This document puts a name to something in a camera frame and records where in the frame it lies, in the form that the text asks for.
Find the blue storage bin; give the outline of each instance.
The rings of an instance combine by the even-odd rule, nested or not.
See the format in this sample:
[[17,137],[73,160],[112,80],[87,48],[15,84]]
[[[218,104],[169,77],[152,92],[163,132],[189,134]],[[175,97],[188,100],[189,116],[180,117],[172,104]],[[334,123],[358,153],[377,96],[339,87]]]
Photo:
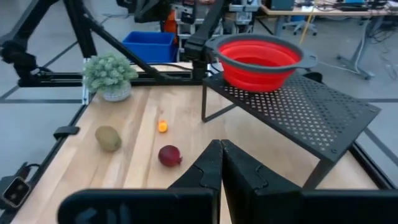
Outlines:
[[175,61],[174,33],[131,32],[123,41],[131,52],[147,63]]

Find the table edge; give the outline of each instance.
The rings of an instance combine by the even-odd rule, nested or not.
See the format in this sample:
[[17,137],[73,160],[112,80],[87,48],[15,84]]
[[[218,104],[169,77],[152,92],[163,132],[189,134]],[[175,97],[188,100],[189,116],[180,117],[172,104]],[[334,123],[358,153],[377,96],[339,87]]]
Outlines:
[[[297,12],[297,11],[275,11],[270,10],[267,6],[261,4],[261,10],[267,14],[268,16],[307,16],[311,14],[311,12]],[[388,16],[389,12],[386,10],[372,10],[365,12],[343,12],[339,10],[331,11],[331,12],[313,12],[314,16]]]

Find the wooden tabletop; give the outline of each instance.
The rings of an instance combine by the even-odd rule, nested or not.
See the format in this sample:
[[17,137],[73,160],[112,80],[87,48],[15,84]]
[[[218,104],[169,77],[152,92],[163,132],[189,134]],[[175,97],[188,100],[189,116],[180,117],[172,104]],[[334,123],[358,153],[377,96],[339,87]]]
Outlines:
[[[323,4],[333,4],[334,0],[329,0],[329,1],[323,1],[319,0],[317,1],[317,5],[323,5]],[[275,10],[270,10],[267,8],[267,6],[260,5],[261,9],[268,15],[268,16],[307,16],[311,13],[311,11],[303,11],[301,7],[294,7],[292,11],[275,11]],[[328,11],[331,9],[330,7],[327,7],[324,9],[324,11],[319,10],[315,8],[313,10],[313,15],[314,16],[386,16],[386,15],[391,15],[391,12],[388,10],[369,10],[369,11],[364,11],[364,12],[343,12],[340,10],[332,10]]]
[[[157,67],[159,70],[175,70]],[[210,91],[208,112],[229,105]],[[60,202],[87,188],[164,189],[177,180],[212,139],[229,139],[278,174],[303,185],[318,159],[240,108],[202,123],[200,86],[133,87],[125,101],[111,103],[96,95],[77,122],[80,132],[70,136],[19,210],[13,224],[56,223]],[[157,123],[169,124],[166,133]],[[99,149],[95,131],[110,125],[118,130],[122,148],[114,153]],[[157,158],[164,145],[177,146],[180,166],[167,168]],[[320,189],[376,189],[351,153],[337,163]],[[224,194],[221,223],[231,223]]]

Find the black metal frame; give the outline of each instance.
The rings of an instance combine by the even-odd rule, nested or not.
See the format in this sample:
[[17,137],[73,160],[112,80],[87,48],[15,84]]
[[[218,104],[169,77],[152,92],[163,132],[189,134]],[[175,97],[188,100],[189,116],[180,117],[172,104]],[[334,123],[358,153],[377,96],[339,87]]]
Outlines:
[[[206,80],[204,80],[203,88],[202,88],[201,119],[204,123],[209,122],[212,119],[215,119],[215,118],[221,116],[222,114],[230,111],[231,109],[233,109],[237,106],[239,106],[245,110],[245,108],[242,107],[242,105],[236,105],[233,103],[232,105],[229,105],[229,106],[227,106],[223,109],[220,109],[219,111],[217,111],[209,116],[206,116],[207,88],[211,88],[212,90],[219,93],[221,96],[223,96],[226,99],[233,102],[232,96],[231,97],[225,96],[221,90],[219,90],[215,87],[215,85],[217,85],[217,84],[211,85],[210,83],[208,83],[207,80],[210,80],[211,78],[213,78],[213,77],[210,77],[210,78],[207,78]],[[256,117],[257,119],[260,119],[262,122],[265,122],[260,117],[254,115],[252,113],[250,113],[250,114],[253,115],[254,117]],[[278,132],[285,135],[283,133],[284,131],[281,130],[280,128],[277,128],[277,127],[272,127],[272,128],[277,129]],[[378,169],[378,167],[376,167],[374,163],[371,163],[372,161],[369,160],[369,158],[363,157],[365,155],[365,152],[363,150],[360,150],[360,148],[358,147],[358,145],[356,143],[354,143],[354,147],[347,148],[347,150],[353,151],[353,154],[355,154],[356,159],[357,160],[359,159],[359,163],[364,167],[365,171],[368,173],[369,176],[371,176],[372,180],[375,181],[375,183],[377,184],[378,187],[380,187],[382,189],[393,188],[393,184],[386,177],[386,175],[383,174],[382,171],[380,169]],[[319,158],[320,158],[320,160],[319,160],[317,166],[314,168],[314,170],[308,177],[307,181],[304,183],[303,189],[315,189],[317,187],[317,185],[326,177],[326,175],[329,173],[329,171],[331,171],[332,168],[334,168],[334,166],[337,164],[337,162],[340,159],[339,157],[334,158],[334,159],[329,159],[326,157],[319,157]]]
[[[35,56],[26,53],[29,37],[50,6],[57,1],[59,0],[33,0],[13,30],[0,38],[0,46],[2,47],[0,48],[0,55],[5,62],[14,64],[16,73],[20,78],[18,81],[20,87],[81,86],[82,76],[79,73],[54,73],[44,67],[39,67],[36,64]],[[139,73],[139,78],[131,80],[132,85],[201,85],[201,80],[205,77],[206,72],[206,62],[201,61],[204,57],[193,58],[193,69],[187,68],[185,72],[159,72],[134,55],[109,32],[106,32],[85,8],[82,0],[63,0],[63,2],[83,58],[97,55],[91,35],[91,31],[93,31],[143,69],[143,72]],[[212,21],[212,18],[208,19],[208,23],[212,23]],[[212,30],[202,29],[202,35],[207,33],[211,36]]]

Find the black metal rack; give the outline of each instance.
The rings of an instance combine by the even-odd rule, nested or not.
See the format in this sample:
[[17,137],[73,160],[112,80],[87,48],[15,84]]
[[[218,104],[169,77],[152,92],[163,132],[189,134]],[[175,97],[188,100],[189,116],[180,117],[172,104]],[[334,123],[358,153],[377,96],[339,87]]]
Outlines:
[[[207,88],[233,104],[206,116]],[[379,108],[301,75],[292,75],[282,88],[251,93],[229,85],[218,73],[203,81],[203,122],[240,107],[320,159],[304,184],[314,189],[345,155]]]

